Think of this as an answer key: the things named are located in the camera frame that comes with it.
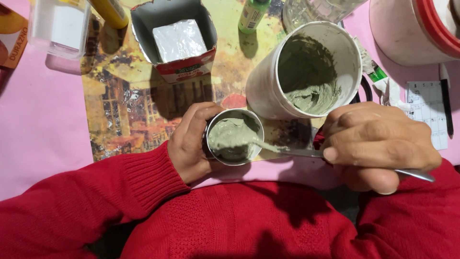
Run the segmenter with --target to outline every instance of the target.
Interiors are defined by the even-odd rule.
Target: black pen
[[[452,109],[450,108],[449,98],[449,74],[443,63],[439,64],[439,75],[441,77],[441,90],[443,92],[444,112],[446,113],[447,134],[450,139],[454,138],[454,123],[452,122]]]

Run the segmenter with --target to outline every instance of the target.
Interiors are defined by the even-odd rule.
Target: yellow tube
[[[129,19],[118,0],[88,0],[102,19],[114,29],[128,25]]]

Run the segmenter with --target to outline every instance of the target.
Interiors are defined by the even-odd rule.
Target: green paste
[[[286,98],[310,114],[325,114],[342,92],[332,54],[318,41],[301,35],[292,36],[281,50],[278,78]]]
[[[209,148],[214,155],[228,162],[240,162],[250,159],[255,146],[279,152],[279,148],[263,142],[257,135],[260,130],[255,120],[240,112],[224,113],[211,130],[207,138]]]

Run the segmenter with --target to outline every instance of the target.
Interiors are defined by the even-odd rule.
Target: red lid
[[[433,0],[415,0],[420,19],[433,41],[449,56],[460,59],[460,40],[455,37],[439,18]]]

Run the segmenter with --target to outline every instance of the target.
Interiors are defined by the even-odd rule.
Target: left hand
[[[430,171],[442,161],[430,127],[396,107],[373,102],[339,107],[328,115],[323,132],[326,160],[355,191],[392,194],[402,176],[388,169]]]
[[[224,167],[218,161],[209,161],[202,149],[206,121],[224,110],[213,102],[195,103],[172,133],[167,144],[169,158],[185,184]]]

